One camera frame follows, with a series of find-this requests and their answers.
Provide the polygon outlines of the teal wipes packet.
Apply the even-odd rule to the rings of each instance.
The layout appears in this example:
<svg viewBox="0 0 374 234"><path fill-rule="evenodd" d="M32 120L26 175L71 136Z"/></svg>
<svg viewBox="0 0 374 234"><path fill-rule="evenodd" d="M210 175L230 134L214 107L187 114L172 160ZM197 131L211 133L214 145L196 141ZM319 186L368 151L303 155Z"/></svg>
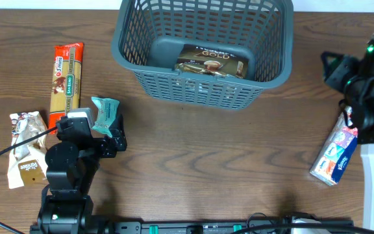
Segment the teal wipes packet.
<svg viewBox="0 0 374 234"><path fill-rule="evenodd" d="M110 127L116 120L119 101L112 98L92 97L92 102L98 109L97 119L92 129L112 138Z"/></svg>

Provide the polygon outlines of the Kleenex tissue multipack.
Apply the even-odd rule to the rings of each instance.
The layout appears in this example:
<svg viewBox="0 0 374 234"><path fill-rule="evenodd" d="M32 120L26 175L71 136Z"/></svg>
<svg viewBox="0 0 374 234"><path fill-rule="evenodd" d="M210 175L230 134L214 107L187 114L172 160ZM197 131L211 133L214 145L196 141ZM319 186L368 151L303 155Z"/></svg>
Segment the Kleenex tissue multipack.
<svg viewBox="0 0 374 234"><path fill-rule="evenodd" d="M310 174L328 186L337 185L357 146L358 130L350 129L342 112L326 139Z"/></svg>

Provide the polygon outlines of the gold coffee bag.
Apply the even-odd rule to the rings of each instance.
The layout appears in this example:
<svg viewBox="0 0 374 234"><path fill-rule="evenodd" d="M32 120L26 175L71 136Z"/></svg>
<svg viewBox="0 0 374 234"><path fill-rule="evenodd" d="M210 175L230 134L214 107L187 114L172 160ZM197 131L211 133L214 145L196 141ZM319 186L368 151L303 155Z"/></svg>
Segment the gold coffee bag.
<svg viewBox="0 0 374 234"><path fill-rule="evenodd" d="M249 60L225 51L186 44L175 63L175 70L202 75L245 79Z"/></svg>

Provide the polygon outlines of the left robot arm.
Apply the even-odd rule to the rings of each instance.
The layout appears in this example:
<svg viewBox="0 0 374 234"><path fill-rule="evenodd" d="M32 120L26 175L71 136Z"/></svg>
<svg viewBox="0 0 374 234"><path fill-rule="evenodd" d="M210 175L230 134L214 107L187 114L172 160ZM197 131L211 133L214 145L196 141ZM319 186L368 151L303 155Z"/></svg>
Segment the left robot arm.
<svg viewBox="0 0 374 234"><path fill-rule="evenodd" d="M108 218L93 215L89 190L99 161L127 149L123 116L112 122L111 136L94 138L85 117L62 117L57 123L59 143L47 150L42 205L31 233L115 233Z"/></svg>

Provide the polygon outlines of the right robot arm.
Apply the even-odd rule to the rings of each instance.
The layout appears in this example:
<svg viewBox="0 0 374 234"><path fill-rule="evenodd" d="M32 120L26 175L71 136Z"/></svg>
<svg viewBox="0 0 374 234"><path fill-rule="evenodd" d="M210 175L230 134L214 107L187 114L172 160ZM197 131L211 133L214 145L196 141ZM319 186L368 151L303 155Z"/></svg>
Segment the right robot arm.
<svg viewBox="0 0 374 234"><path fill-rule="evenodd" d="M341 108L352 109L345 121L358 131L364 170L363 227L374 231L374 34L362 59L325 51L321 61L325 84L343 94Z"/></svg>

